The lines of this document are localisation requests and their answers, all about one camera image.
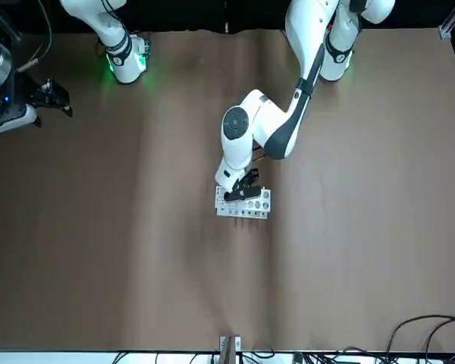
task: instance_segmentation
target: brown paper backdrop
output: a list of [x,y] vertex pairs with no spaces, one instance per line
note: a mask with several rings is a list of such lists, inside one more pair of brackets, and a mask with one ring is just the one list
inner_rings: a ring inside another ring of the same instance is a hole
[[[154,34],[129,86],[95,42],[56,36],[36,70],[74,119],[0,135],[0,348],[215,350],[236,333],[244,349],[381,350],[412,315],[455,314],[455,59],[436,30],[361,35],[290,158],[259,163],[268,221],[217,218],[214,173],[227,108],[253,88],[287,107],[281,33]],[[455,350],[455,326],[432,349]]]

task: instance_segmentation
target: white floor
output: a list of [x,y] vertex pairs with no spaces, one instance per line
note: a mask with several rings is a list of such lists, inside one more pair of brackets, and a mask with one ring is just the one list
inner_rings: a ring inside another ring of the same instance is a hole
[[[116,353],[1,353],[0,364],[112,364]],[[120,360],[119,364],[155,364],[154,353],[130,353]],[[156,364],[210,364],[211,354],[198,355],[192,363],[193,354],[159,354]],[[292,364],[293,354],[279,353],[271,359],[253,357],[260,364]],[[373,358],[364,356],[339,356],[340,362],[357,362],[359,364],[375,364]],[[399,359],[398,364],[415,364],[415,359]],[[443,364],[440,360],[432,360],[431,364]]]

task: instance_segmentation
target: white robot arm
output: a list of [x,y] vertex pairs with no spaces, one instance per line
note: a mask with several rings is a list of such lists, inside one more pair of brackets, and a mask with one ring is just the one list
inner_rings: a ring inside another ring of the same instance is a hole
[[[292,0],[285,27],[288,42],[300,63],[300,79],[286,112],[258,90],[227,110],[221,125],[224,155],[215,175],[217,183],[229,192],[224,196],[226,201],[256,197],[243,191],[229,196],[246,187],[244,179],[249,178],[253,140],[268,157],[288,157],[319,74],[335,80],[330,76],[342,69],[340,78],[347,68],[352,45],[359,34],[359,14],[373,23],[381,22],[390,14],[394,1],[343,0],[339,3],[339,0]],[[326,29],[336,9],[337,16],[331,31],[334,35],[329,42]],[[327,43],[338,51],[335,56],[334,52],[327,50]],[[339,56],[341,53],[345,54],[344,59]],[[330,60],[336,67],[326,67],[326,62],[330,66]]]
[[146,70],[149,44],[114,16],[127,0],[61,0],[69,15],[82,20],[98,34],[108,54],[111,69],[121,83],[132,83]]
[[341,0],[335,14],[334,25],[325,37],[325,56],[320,76],[337,81],[349,67],[353,46],[361,31],[363,17],[379,24],[393,10],[395,0]]

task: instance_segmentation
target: metal frame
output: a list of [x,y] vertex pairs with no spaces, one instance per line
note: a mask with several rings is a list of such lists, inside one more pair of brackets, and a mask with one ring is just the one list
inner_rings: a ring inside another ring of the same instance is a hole
[[450,39],[452,30],[455,27],[455,8],[450,12],[447,19],[438,27],[438,32],[442,39]]

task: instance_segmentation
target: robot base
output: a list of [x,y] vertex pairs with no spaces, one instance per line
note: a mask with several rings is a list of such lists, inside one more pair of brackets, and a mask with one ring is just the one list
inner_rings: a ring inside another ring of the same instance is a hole
[[136,34],[130,34],[130,38],[132,42],[131,53],[124,60],[123,65],[116,65],[115,55],[108,55],[111,71],[121,83],[132,83],[143,72],[147,71],[150,42]]
[[261,195],[255,199],[244,201],[225,202],[226,190],[220,186],[215,188],[215,208],[218,216],[234,218],[267,219],[271,211],[271,191],[263,188]]

